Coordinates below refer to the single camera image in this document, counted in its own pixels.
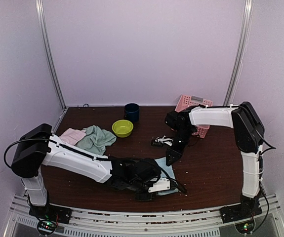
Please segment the light blue towel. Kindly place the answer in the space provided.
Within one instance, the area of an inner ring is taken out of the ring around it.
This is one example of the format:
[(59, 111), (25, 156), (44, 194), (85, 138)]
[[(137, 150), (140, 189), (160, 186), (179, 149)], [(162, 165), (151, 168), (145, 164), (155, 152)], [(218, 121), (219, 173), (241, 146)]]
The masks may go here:
[[(166, 165), (166, 157), (155, 159), (156, 163), (166, 171), (166, 173), (173, 179), (175, 179), (175, 174), (172, 166)], [(160, 191), (157, 193), (158, 196), (165, 196), (173, 193), (177, 193), (179, 190), (177, 188), (172, 188), (171, 190)]]

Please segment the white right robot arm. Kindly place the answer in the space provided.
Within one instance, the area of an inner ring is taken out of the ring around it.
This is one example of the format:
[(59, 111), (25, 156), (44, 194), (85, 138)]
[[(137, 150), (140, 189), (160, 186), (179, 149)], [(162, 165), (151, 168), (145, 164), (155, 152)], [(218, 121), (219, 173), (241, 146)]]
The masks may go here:
[(166, 165), (181, 159), (191, 135), (203, 125), (222, 126), (233, 129), (237, 148), (243, 159), (243, 188), (237, 214), (247, 218), (256, 211), (261, 194), (264, 145), (275, 149), (265, 138), (265, 128), (252, 104), (248, 101), (229, 106), (189, 106), (179, 112), (172, 111), (165, 123), (176, 135), (166, 150)]

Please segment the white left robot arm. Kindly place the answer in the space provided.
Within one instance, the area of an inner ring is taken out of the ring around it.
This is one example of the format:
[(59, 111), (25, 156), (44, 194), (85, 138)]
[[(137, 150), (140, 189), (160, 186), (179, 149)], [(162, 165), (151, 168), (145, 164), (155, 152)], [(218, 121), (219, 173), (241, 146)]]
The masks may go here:
[(62, 141), (43, 123), (11, 144), (16, 151), (7, 167), (21, 178), (30, 204), (43, 219), (50, 219), (55, 209), (41, 175), (41, 166), (54, 166), (88, 177), (117, 190), (148, 193), (161, 177), (161, 168), (152, 159), (123, 159), (87, 152)]

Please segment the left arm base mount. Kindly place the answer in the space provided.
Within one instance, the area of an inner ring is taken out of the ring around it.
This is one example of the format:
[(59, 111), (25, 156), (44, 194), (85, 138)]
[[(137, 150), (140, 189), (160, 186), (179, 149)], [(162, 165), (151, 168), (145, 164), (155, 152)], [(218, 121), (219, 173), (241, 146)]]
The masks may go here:
[(29, 215), (38, 220), (37, 231), (48, 236), (53, 234), (58, 228), (58, 224), (69, 224), (72, 210), (70, 208), (50, 206), (31, 206)]

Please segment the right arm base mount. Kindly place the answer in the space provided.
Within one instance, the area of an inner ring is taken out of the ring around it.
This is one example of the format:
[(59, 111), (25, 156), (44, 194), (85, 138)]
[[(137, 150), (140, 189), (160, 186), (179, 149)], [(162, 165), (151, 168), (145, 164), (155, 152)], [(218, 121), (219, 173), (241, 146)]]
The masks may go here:
[(236, 231), (243, 235), (253, 233), (256, 229), (255, 216), (262, 214), (260, 206), (251, 209), (247, 204), (224, 206), (219, 211), (223, 224), (233, 222)]

